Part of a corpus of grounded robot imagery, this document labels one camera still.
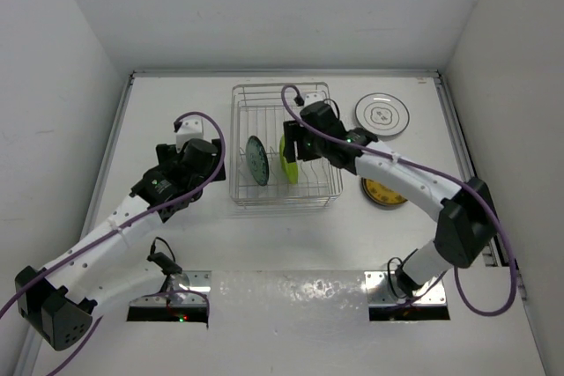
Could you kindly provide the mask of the lime green plate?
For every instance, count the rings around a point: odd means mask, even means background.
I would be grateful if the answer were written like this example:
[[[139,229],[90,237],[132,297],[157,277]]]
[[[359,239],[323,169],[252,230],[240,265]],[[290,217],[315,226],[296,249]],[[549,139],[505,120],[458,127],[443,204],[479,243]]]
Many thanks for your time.
[[[280,138],[278,150],[279,150],[279,158],[280,158],[280,165],[282,171],[286,175],[286,178],[290,184],[297,184],[299,181],[299,169],[295,162],[288,162],[286,159],[285,153],[286,147],[286,139],[284,136]]]

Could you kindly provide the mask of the teal blue patterned plate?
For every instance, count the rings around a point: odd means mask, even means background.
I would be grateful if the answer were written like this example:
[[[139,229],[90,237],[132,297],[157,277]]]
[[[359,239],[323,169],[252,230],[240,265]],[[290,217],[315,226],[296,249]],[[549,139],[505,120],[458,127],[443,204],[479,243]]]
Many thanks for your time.
[[[266,151],[257,136],[249,137],[245,154],[246,163],[252,178],[259,186],[266,186],[270,178],[270,168]]]

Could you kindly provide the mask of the white plate green rim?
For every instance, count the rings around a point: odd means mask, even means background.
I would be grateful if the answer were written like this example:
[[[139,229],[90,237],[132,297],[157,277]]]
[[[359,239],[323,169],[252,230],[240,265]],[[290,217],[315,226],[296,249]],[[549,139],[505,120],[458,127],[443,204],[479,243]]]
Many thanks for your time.
[[[355,106],[358,124],[377,136],[396,136],[407,129],[411,116],[397,97],[376,92],[363,96]]]

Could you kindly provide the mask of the mustard yellow plate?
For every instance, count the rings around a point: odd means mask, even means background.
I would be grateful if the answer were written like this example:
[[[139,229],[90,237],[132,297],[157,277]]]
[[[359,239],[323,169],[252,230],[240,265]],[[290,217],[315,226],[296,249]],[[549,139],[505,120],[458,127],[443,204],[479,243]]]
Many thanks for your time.
[[[377,181],[361,178],[360,187],[364,196],[371,203],[374,203],[384,209],[395,209],[408,202],[408,200],[402,195],[385,187]]]

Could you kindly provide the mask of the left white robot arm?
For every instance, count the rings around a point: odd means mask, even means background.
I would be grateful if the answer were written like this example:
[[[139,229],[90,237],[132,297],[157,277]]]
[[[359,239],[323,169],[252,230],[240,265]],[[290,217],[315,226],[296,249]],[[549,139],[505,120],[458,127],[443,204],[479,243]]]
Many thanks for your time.
[[[181,149],[160,144],[156,151],[158,165],[101,224],[67,253],[15,276],[20,315],[53,350],[69,349],[112,306],[153,294],[182,273],[173,259],[152,250],[116,282],[102,279],[130,248],[197,201],[207,184],[226,178],[223,138],[194,138]]]

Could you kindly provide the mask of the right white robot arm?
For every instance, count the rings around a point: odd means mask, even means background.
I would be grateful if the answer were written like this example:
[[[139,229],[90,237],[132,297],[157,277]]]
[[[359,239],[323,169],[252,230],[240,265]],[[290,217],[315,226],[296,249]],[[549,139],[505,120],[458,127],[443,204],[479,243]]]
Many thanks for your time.
[[[403,259],[391,286],[413,297],[432,278],[467,269],[499,232],[488,186],[478,178],[462,182],[416,164],[363,129],[346,129],[324,100],[297,99],[284,124],[287,160],[327,159],[332,166],[399,193],[436,223],[434,238]]]

